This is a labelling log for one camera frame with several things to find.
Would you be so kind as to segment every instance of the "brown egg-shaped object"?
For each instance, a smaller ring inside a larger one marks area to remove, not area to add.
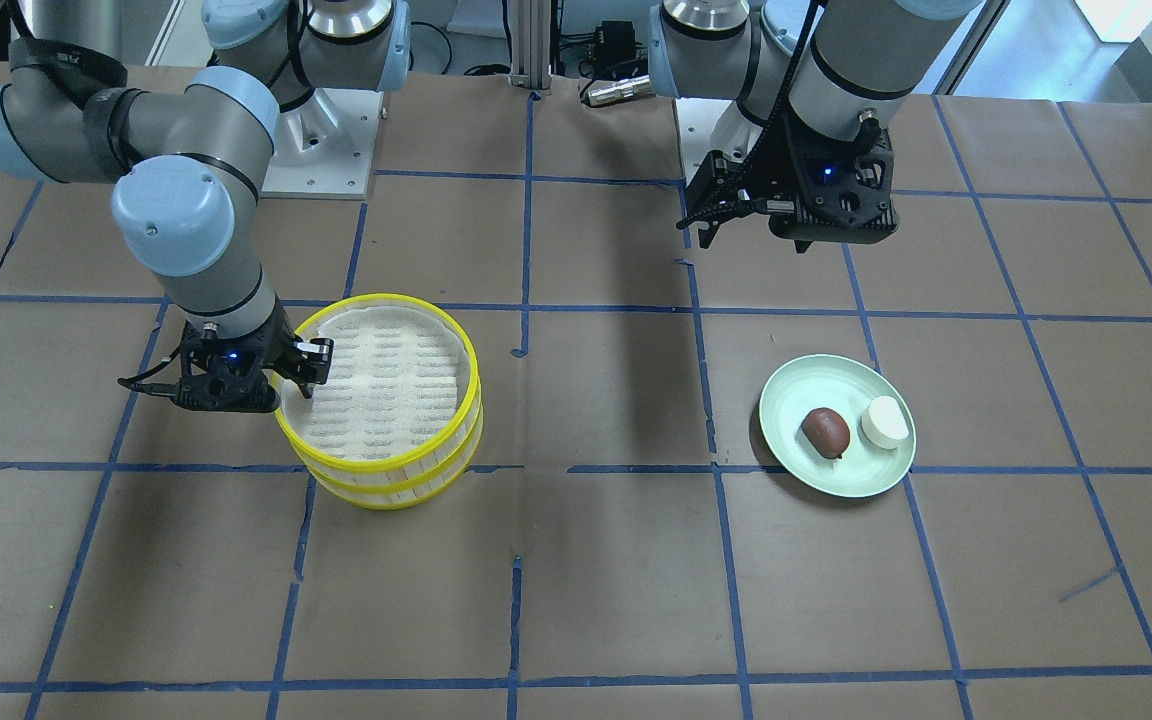
[[[814,450],[826,460],[842,457],[842,450],[851,445],[851,430],[847,427],[847,420],[828,407],[817,407],[810,411],[801,427]]]

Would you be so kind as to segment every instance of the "food item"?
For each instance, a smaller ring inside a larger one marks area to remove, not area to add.
[[[884,450],[895,450],[909,438],[909,424],[901,412],[896,399],[884,395],[874,397],[861,416],[861,430],[864,430],[869,441],[882,447]]]
[[[817,407],[810,411],[799,426],[814,450],[826,460],[842,457],[842,450],[851,445],[851,430],[847,427],[847,420],[828,407]]]

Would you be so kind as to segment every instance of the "yellow and white basket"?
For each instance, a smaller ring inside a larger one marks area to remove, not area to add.
[[[415,297],[362,295],[296,332],[335,342],[328,381],[308,400],[283,381],[274,414],[321,486],[394,510],[465,471],[483,437],[483,389],[473,344],[450,314]]]

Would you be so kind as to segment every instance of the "round plate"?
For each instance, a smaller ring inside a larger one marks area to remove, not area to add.
[[[861,415],[874,397],[896,399],[909,424],[909,439],[895,450],[869,441]],[[817,407],[831,407],[847,420],[851,445],[839,460],[820,457],[799,425]],[[763,387],[758,420],[772,454],[785,469],[809,486],[836,497],[872,497],[900,483],[914,463],[918,434],[905,399],[882,376],[855,359],[806,355],[781,365]]]

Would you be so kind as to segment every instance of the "metal post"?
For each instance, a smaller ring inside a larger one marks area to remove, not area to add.
[[[986,3],[980,8],[980,14],[972,23],[972,29],[969,29],[968,36],[963,38],[963,45],[958,45],[957,53],[954,54],[950,65],[945,68],[941,82],[935,84],[933,94],[954,94],[958,83],[963,82],[968,69],[972,67],[972,62],[980,54],[980,47],[990,39],[990,33],[993,32],[993,28],[996,26],[998,20],[1002,17],[1009,2],[1010,0],[986,0]]]
[[[548,93],[552,13],[550,0],[509,0],[511,85]]]
[[[123,5],[119,0],[20,0],[20,12],[35,37],[123,59]]]

